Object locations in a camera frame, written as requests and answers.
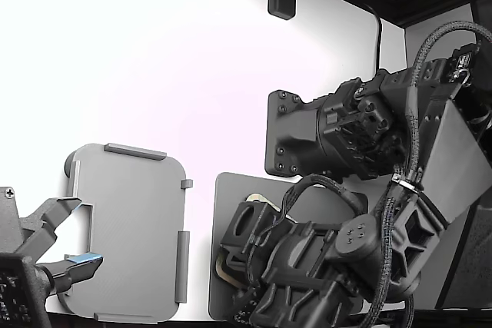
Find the grey plate gripper body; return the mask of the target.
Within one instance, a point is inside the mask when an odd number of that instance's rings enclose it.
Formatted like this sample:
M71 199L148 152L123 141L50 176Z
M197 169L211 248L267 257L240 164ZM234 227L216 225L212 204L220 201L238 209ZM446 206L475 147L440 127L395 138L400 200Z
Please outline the grey plate gripper body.
M15 253L25 242L28 231L22 226L12 187L1 187L0 201L1 253Z

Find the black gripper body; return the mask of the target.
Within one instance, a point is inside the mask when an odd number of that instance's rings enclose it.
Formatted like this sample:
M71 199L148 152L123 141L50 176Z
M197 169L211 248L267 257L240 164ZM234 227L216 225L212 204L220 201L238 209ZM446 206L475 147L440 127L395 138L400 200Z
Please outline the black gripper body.
M325 259L338 226L295 223L270 204L238 205L221 238L221 279L235 288L236 327L342 327L360 302L347 271Z

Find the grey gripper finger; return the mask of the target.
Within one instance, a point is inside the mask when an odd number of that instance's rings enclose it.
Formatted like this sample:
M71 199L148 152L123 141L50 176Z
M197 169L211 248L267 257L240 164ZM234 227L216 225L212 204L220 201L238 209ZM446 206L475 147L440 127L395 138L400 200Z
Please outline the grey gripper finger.
M59 227L82 204L77 197L47 199L36 211L21 219L25 240L18 252L38 261L57 240Z
M103 263L103 256L84 253L53 263L38 263L36 277L45 295L64 293L79 282L91 279Z

